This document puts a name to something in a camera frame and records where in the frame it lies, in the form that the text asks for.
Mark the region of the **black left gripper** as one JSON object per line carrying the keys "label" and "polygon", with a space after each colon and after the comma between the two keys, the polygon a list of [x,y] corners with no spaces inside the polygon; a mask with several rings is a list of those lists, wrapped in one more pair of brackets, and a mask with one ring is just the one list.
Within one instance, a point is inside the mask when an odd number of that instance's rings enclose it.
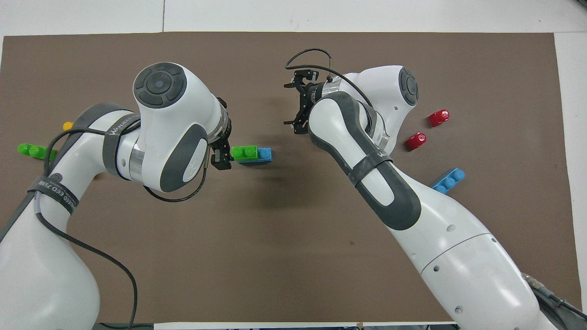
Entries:
{"label": "black left gripper", "polygon": [[211,144],[211,164],[219,171],[227,171],[232,169],[231,161],[231,148],[229,146],[228,139],[232,132],[232,121],[229,118],[227,108],[228,105],[225,100],[220,97],[216,97],[221,109],[220,121],[216,127],[216,141]]}

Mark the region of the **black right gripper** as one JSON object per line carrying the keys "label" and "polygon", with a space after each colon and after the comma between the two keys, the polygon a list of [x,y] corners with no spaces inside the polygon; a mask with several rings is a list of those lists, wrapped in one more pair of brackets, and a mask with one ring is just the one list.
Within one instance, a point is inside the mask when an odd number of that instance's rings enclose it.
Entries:
{"label": "black right gripper", "polygon": [[300,93],[299,111],[293,121],[284,121],[283,124],[291,126],[295,134],[308,134],[308,119],[312,107],[323,94],[324,85],[329,82],[314,84],[319,77],[319,72],[311,69],[300,69],[294,71],[292,81],[284,84],[284,88],[295,88]]}

